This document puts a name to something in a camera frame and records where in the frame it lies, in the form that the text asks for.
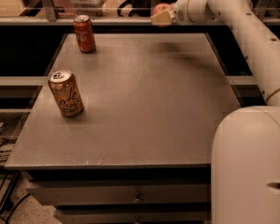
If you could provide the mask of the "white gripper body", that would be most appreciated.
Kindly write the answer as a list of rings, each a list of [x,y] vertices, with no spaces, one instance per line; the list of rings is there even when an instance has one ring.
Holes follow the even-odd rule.
[[[173,5],[175,21],[181,25],[207,23],[215,17],[207,0],[177,0]]]

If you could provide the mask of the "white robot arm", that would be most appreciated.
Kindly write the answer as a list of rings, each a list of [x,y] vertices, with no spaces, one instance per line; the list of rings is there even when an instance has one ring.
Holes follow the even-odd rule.
[[[280,40],[251,0],[177,0],[151,16],[160,27],[221,21],[245,56],[265,105],[230,113],[217,128],[211,158],[212,224],[280,224]]]

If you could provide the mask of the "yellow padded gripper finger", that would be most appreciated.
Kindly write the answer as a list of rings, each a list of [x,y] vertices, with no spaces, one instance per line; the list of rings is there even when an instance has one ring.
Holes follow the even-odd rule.
[[[171,11],[164,10],[151,16],[150,18],[153,25],[165,27],[171,25],[175,17]]]

